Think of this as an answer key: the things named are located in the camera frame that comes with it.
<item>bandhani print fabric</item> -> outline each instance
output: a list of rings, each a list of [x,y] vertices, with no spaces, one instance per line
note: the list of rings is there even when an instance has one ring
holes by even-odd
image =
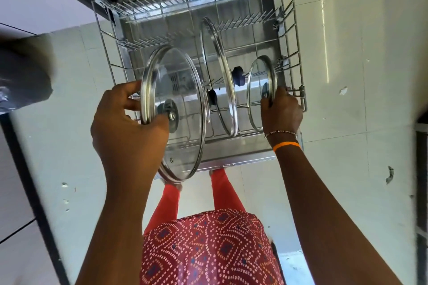
[[[260,220],[222,209],[164,223],[147,234],[140,284],[284,282]]]

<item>hand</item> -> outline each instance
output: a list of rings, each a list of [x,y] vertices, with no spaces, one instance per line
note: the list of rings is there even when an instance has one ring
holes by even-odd
[[[157,115],[150,124],[141,125],[125,115],[125,109],[141,109],[139,100],[129,98],[140,86],[141,81],[133,81],[107,90],[94,116],[91,135],[104,166],[107,193],[138,191],[150,185],[162,162],[168,118]]]
[[[289,95],[285,88],[278,87],[272,106],[269,99],[261,100],[261,122],[266,135],[273,131],[297,133],[303,119],[303,109],[297,99]],[[296,141],[290,133],[273,133],[267,137],[271,147],[284,141]]]

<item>person's left hand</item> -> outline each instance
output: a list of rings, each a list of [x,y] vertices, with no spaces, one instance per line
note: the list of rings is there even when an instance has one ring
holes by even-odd
[[[129,96],[140,90],[141,81],[121,83],[101,98],[91,126],[93,146],[101,158],[107,193],[126,194],[150,185],[162,162],[168,142],[168,118],[157,115],[141,125],[125,115],[140,110],[140,101]]]

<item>red pants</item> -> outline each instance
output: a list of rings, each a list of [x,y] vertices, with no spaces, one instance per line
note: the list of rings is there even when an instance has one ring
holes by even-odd
[[[211,176],[211,185],[213,188],[214,209],[233,208],[245,212],[224,169],[214,170]],[[146,235],[162,223],[176,220],[177,213],[179,212],[179,199],[180,192],[178,189],[173,185],[166,184],[163,189],[162,198],[143,234]]]

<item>large glass lid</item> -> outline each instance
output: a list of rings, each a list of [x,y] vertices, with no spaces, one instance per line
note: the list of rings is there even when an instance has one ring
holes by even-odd
[[[141,121],[148,124],[157,114],[168,117],[169,139],[159,167],[166,180],[189,179],[201,162],[207,118],[204,92],[187,54],[171,45],[152,53],[141,80]]]
[[[260,101],[268,98],[272,101],[277,88],[277,78],[268,56],[259,56],[251,65],[247,81],[247,108],[251,126],[262,131]]]
[[[214,24],[208,17],[201,22],[200,39],[202,57],[208,78],[216,89],[218,103],[216,111],[221,124],[230,136],[238,134],[238,110],[234,91],[232,73],[227,64],[226,54]]]

